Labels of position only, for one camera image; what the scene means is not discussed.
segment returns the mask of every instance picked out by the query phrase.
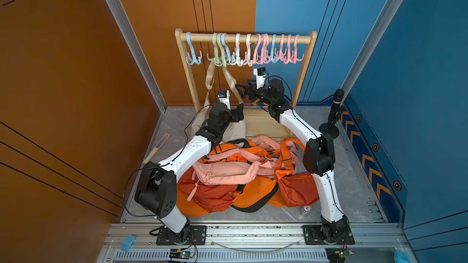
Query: metal bracket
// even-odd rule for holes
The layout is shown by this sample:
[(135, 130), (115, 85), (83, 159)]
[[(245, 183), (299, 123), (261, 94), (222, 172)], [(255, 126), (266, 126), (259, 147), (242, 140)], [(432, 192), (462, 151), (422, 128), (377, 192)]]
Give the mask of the metal bracket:
[[(306, 245), (333, 245), (324, 240), (321, 225), (303, 225), (302, 231), (304, 232), (304, 240)], [(351, 232), (346, 232), (344, 242), (347, 245), (354, 245), (354, 237)], [(342, 245), (341, 241), (336, 242), (336, 245)]]
[[(158, 239), (156, 241), (156, 245), (158, 246), (183, 246), (183, 245), (190, 245), (192, 242), (189, 240), (185, 241), (183, 244), (176, 244), (173, 240), (169, 238), (170, 230), (166, 227), (161, 229), (158, 233)], [(190, 226), (190, 233), (189, 237), (193, 235), (193, 242), (197, 246), (201, 246), (205, 244), (206, 240), (206, 225), (191, 225)]]

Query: vent grille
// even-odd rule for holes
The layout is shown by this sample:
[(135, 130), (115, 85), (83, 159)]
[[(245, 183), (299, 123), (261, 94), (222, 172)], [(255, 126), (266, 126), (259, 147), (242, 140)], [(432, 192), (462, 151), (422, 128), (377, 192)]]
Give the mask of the vent grille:
[[(170, 248), (135, 248), (129, 252), (117, 251), (114, 262), (150, 261), (167, 262)], [(230, 252), (219, 248), (198, 248), (197, 263), (227, 262), (329, 262), (325, 248), (295, 248), (278, 253), (269, 252)]]
[(155, 261), (154, 259), (160, 259), (161, 261), (167, 261), (166, 260), (167, 255), (168, 255), (168, 252), (166, 250), (164, 251), (135, 250), (135, 251), (128, 251), (128, 252), (117, 251), (115, 255), (115, 260), (120, 261), (122, 259), (139, 259), (139, 260), (145, 261), (146, 259), (152, 259), (152, 261)]
[(325, 249), (319, 250), (304, 250), (304, 251), (283, 251), (279, 253), (267, 252), (227, 252), (227, 251), (200, 251), (199, 259), (204, 261), (234, 261), (242, 260), (241, 262), (263, 260), (268, 262), (282, 262), (285, 260), (310, 261), (311, 259), (327, 260)]

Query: marble floor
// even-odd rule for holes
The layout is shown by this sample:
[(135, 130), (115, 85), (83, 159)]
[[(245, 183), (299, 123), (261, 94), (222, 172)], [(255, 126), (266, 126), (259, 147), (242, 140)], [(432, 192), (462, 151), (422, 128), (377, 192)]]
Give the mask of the marble floor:
[[(319, 128), (320, 124), (327, 121), (330, 112), (329, 107), (317, 106), (298, 106), (296, 112), (302, 119), (314, 128)], [(164, 146), (151, 159), (153, 162), (161, 161), (169, 157), (178, 149), (182, 148), (186, 142), (184, 128), (189, 124), (195, 114), (193, 107), (168, 107), (166, 113), (162, 117), (160, 127), (157, 131), (153, 144), (157, 143), (160, 138), (166, 133), (170, 133), (171, 137), (167, 140)], [(340, 129), (340, 136), (334, 140), (335, 144), (335, 184), (338, 192), (340, 204), (344, 213), (347, 215), (350, 222), (383, 222), (381, 212), (378, 208), (378, 202), (375, 194), (370, 188), (369, 181), (365, 178), (364, 172), (356, 154), (345, 135), (341, 123), (337, 126)], [(190, 127), (187, 129), (187, 134), (190, 138)], [(297, 172), (306, 172), (302, 165), (302, 153), (298, 154), (301, 165), (296, 167)], [(150, 214), (150, 212), (133, 199), (130, 205), (127, 205), (130, 212), (136, 215)], [(190, 218), (192, 222), (207, 222), (207, 221), (224, 221), (224, 222), (320, 222), (320, 203), (317, 202), (312, 206), (312, 212), (303, 217), (299, 213), (299, 207), (277, 208), (265, 205), (255, 213), (244, 213), (234, 208), (228, 208), (222, 213), (210, 213), (200, 218)], [(137, 218), (127, 212), (124, 212), (122, 222), (151, 222), (153, 217)]]

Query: wooden clothes rack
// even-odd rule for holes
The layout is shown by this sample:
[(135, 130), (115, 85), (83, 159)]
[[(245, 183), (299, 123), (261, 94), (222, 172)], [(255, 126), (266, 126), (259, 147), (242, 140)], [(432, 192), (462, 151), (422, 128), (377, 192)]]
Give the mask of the wooden clothes rack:
[[(235, 43), (235, 34), (227, 34), (225, 36), (225, 42)], [(245, 43), (247, 35), (241, 34), (239, 38), (240, 43)], [(191, 65), (187, 63), (185, 57), (187, 57), (187, 46), (185, 42), (187, 41), (186, 34), (182, 32), (182, 29), (175, 30), (175, 40), (177, 41), (177, 46), (179, 47), (180, 57), (182, 64), (184, 66), (185, 75), (187, 77), (187, 82), (189, 83), (190, 94), (192, 95), (193, 105), (196, 112), (200, 110), (200, 100), (198, 99), (198, 94), (196, 92), (195, 80), (193, 79), (193, 73)], [(200, 33), (190, 33), (190, 40), (192, 42), (207, 42), (211, 43), (213, 40), (213, 34), (200, 34)], [(302, 84), (304, 83), (304, 78), (306, 77), (307, 69), (309, 67), (310, 58), (312, 57), (313, 47), (317, 40), (317, 32), (312, 31), (308, 36), (299, 36), (297, 43), (305, 44), (306, 51), (304, 53), (304, 58), (302, 59), (301, 69), (296, 81), (296, 86), (294, 88), (294, 93), (292, 95), (292, 107), (295, 108), (299, 94), (301, 92)], [(269, 41), (272, 43), (273, 36), (269, 35)], [(275, 43), (280, 43), (281, 36), (276, 35)], [(258, 43), (258, 36), (252, 34), (250, 36), (251, 43)], [(258, 135), (266, 135), (274, 140), (283, 140), (284, 138), (291, 137), (291, 132), (274, 120), (267, 112), (264, 110), (246, 110), (248, 108), (244, 107), (244, 118), (246, 120), (246, 137), (253, 138)]]

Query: blue sponge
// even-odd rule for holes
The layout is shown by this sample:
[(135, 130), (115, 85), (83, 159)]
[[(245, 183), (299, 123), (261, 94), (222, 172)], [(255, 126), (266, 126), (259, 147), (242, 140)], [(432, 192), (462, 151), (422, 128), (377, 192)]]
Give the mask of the blue sponge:
[(395, 263), (411, 263), (410, 256), (402, 251), (395, 252)]
[(135, 237), (130, 235), (122, 242), (122, 251), (128, 252), (130, 250), (133, 242), (135, 241)]

